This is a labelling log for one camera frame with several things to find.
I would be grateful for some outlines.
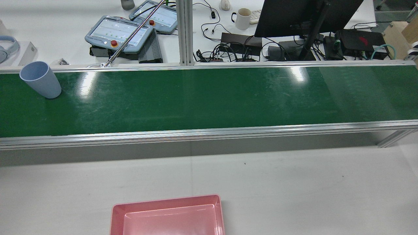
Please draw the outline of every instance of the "metal support leg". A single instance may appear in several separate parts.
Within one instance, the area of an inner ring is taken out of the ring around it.
[[[180,65],[193,65],[192,0],[176,0]]]
[[[402,139],[403,137],[411,134],[412,132],[415,132],[417,129],[411,129],[411,130],[397,130],[390,136],[386,137],[384,140],[382,140],[380,143],[377,144],[379,148],[386,148],[389,147],[394,142]]]

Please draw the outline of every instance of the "headphones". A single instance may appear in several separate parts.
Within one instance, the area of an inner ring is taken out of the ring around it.
[[[14,37],[11,36],[0,36],[0,41],[13,42],[13,45],[7,49],[4,49],[4,47],[0,46],[0,63],[2,63],[7,59],[8,56],[19,49],[19,43]]]

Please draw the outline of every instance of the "computer mouse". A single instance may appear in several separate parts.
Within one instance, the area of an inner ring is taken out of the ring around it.
[[[228,0],[221,0],[219,3],[219,8],[229,11],[231,9],[231,3]]]

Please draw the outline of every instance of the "green cable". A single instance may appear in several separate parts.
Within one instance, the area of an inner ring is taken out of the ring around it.
[[[375,56],[375,53],[377,52],[377,50],[379,50],[380,48],[382,48],[382,47],[384,47],[384,46],[388,46],[388,47],[390,47],[390,48],[392,48],[392,49],[393,49],[393,59],[396,59],[396,49],[395,49],[393,46],[389,45],[389,44],[383,44],[383,45],[378,46],[378,47],[375,49],[375,51],[373,52],[372,56],[370,57],[370,60],[372,60],[372,59],[373,59],[373,57]]]

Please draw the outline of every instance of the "black monitor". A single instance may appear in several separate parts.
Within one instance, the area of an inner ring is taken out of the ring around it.
[[[308,35],[300,49],[286,50],[287,60],[314,60],[318,33],[343,29],[363,0],[265,0],[254,37]]]

